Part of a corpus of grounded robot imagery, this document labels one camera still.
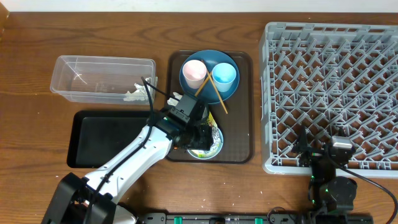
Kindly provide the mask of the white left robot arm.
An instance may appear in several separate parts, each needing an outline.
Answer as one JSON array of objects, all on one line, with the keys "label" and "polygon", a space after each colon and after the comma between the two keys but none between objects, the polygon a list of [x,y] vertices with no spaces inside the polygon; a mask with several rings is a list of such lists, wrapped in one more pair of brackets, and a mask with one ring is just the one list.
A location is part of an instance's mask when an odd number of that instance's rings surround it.
[{"label": "white left robot arm", "polygon": [[207,106],[173,106],[152,115],[138,136],[110,161],[79,177],[61,179],[42,223],[135,223],[118,203],[132,184],[172,148],[209,149]]}]

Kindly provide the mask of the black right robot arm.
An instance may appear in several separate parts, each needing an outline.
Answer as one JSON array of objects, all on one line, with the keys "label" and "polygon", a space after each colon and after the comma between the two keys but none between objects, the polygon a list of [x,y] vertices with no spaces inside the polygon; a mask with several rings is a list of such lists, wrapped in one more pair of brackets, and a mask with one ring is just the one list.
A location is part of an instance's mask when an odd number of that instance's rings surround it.
[{"label": "black right robot arm", "polygon": [[353,143],[342,129],[323,146],[312,147],[307,139],[307,129],[302,126],[292,152],[300,155],[300,166],[311,168],[308,199],[315,207],[310,215],[313,222],[327,216],[343,216],[353,210],[358,185],[354,180],[336,174],[355,152]]}]

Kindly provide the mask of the white tissue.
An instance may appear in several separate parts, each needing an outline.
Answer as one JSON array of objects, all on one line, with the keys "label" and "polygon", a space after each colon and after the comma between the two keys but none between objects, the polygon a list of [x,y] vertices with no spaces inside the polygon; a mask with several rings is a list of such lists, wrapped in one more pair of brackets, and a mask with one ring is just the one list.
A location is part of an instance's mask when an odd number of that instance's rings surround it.
[{"label": "white tissue", "polygon": [[173,97],[170,97],[167,100],[167,104],[170,105],[170,106],[176,106],[181,98],[182,98],[181,94],[179,94],[177,92],[173,92]]}]

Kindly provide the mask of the white paper napkin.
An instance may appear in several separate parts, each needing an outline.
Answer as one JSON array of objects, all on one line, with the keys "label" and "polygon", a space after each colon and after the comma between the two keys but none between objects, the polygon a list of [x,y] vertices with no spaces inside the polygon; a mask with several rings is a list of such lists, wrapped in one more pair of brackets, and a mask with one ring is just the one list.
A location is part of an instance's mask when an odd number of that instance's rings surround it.
[{"label": "white paper napkin", "polygon": [[149,97],[146,92],[144,82],[135,83],[134,87],[135,87],[135,90],[133,92],[127,91],[124,94],[123,101],[135,103],[135,104],[148,104]]}]

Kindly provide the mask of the yellow green snack wrapper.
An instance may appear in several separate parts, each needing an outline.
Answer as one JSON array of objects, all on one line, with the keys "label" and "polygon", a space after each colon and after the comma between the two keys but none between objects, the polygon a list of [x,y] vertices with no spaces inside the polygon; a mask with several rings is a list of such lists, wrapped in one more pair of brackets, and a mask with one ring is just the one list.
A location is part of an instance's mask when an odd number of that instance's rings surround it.
[{"label": "yellow green snack wrapper", "polygon": [[223,135],[211,113],[208,115],[207,123],[212,127],[213,144],[209,151],[191,150],[193,156],[198,159],[211,159],[215,157],[223,147]]}]

